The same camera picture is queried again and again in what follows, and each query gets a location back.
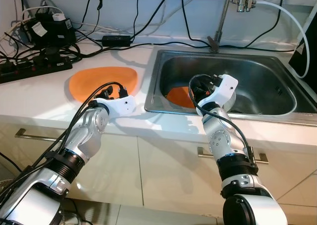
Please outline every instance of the white cabinet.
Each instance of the white cabinet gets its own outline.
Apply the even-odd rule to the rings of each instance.
[[[146,208],[222,217],[224,200],[216,162],[197,156],[197,147],[208,152],[208,144],[158,138],[138,138],[138,144]],[[256,158],[259,153],[267,156],[269,164],[258,164],[258,175],[275,198],[316,169],[314,153],[254,146]]]
[[[62,130],[0,124],[0,151],[21,168],[32,164],[52,142],[15,138],[20,128],[25,134],[57,138]],[[12,173],[17,170],[6,160],[0,162]],[[136,137],[104,134],[100,151],[90,159],[72,183],[69,197],[104,203],[142,206],[142,189]]]
[[[280,204],[287,217],[288,224],[291,225],[316,225],[317,208],[308,206],[297,206]]]
[[[281,204],[317,207],[317,174],[311,174],[279,200]]]
[[[52,144],[52,142],[41,140],[29,140],[15,138],[15,134],[19,129],[26,129],[25,134],[57,138],[62,130],[47,128],[47,127],[34,127],[16,124],[0,124],[0,150],[7,157],[12,159],[21,169],[31,165],[44,151]],[[19,172],[8,161],[0,158],[1,163],[7,167],[14,175]]]
[[[104,134],[72,183],[71,198],[143,206],[137,138]]]
[[[207,144],[139,137],[138,144],[146,208],[222,216],[216,162],[197,157]]]
[[[258,175],[277,201],[317,168],[317,146],[285,146],[265,141],[249,143],[256,154],[265,153],[268,158],[269,165],[258,164]]]

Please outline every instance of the robotic arm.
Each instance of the robotic arm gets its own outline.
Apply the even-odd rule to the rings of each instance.
[[[111,100],[112,88],[102,91],[72,127],[60,152],[48,152],[47,164],[32,173],[10,195],[0,209],[0,224],[58,225],[61,201],[81,168],[101,147],[101,136],[109,118],[131,113],[133,96]]]
[[[225,74],[202,78],[193,77],[191,91],[222,180],[224,224],[287,225],[284,212],[257,175],[253,149],[246,147],[231,124],[212,116],[230,120],[222,107],[234,100],[238,81]]]
[[[238,81],[229,75],[194,76],[190,96],[201,115],[222,180],[225,225],[287,225],[284,212],[261,183],[252,147],[236,134],[223,108],[235,100]],[[81,168],[101,146],[101,136],[111,117],[132,112],[135,101],[126,91],[110,98],[112,89],[103,90],[72,127],[65,146],[48,152],[45,166],[27,177],[4,198],[1,194],[0,225],[58,225],[61,201]]]

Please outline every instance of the kitchen counter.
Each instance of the kitchen counter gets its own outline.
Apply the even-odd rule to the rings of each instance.
[[[82,44],[82,53],[97,49]],[[138,84],[132,95],[136,110],[129,116],[112,119],[106,133],[160,137],[173,140],[207,142],[201,117],[153,113],[144,110],[157,51],[161,49],[203,51],[188,47],[138,47],[127,51],[111,51],[93,58],[83,59],[73,69],[37,76],[0,85],[0,121],[42,127],[67,128],[80,106],[68,89],[70,77],[76,72],[95,67],[125,66],[135,69]],[[289,53],[268,53],[254,50],[221,49],[221,53],[277,56],[288,67]],[[272,123],[250,120],[233,120],[249,140],[279,142],[280,145],[317,146],[315,125]]]

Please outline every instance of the metal drawer handle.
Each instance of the metal drawer handle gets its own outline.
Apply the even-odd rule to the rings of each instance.
[[[57,139],[57,138],[54,138],[54,137],[40,137],[40,136],[26,135],[26,134],[24,134],[25,132],[26,132],[26,129],[20,128],[19,131],[15,134],[14,137],[24,138],[24,139],[48,141],[48,142],[54,142]]]
[[[203,147],[197,147],[197,155],[200,158],[209,158],[209,159],[213,158],[213,154],[205,154],[204,153]],[[256,162],[259,164],[266,164],[266,165],[269,164],[265,153],[260,153],[260,159],[256,160]]]

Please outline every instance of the sink basin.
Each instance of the sink basin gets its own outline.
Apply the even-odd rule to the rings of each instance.
[[[145,109],[196,114],[194,108],[182,107],[166,98],[173,88],[187,87],[190,78],[196,74],[229,74],[239,81],[236,101],[229,112],[232,118],[293,123],[317,121],[317,109],[312,100],[280,60],[272,56],[161,50],[155,62]]]

